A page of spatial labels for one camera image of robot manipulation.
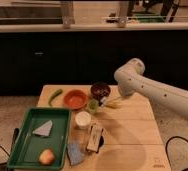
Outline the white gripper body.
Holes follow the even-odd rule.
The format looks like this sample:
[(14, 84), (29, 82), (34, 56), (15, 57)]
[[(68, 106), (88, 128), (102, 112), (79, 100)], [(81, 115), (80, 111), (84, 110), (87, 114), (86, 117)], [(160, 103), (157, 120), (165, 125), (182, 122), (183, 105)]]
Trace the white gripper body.
[(118, 91), (122, 97), (131, 96), (135, 90), (127, 83), (119, 83)]

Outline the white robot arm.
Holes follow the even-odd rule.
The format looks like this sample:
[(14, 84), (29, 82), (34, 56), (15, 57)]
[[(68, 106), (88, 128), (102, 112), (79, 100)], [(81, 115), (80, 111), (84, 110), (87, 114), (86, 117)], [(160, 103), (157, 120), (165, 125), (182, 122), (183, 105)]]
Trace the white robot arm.
[(138, 92), (177, 112), (188, 121), (188, 91), (146, 78), (143, 76), (144, 71), (145, 65), (138, 58), (132, 58), (118, 68), (114, 79), (119, 93), (129, 96)]

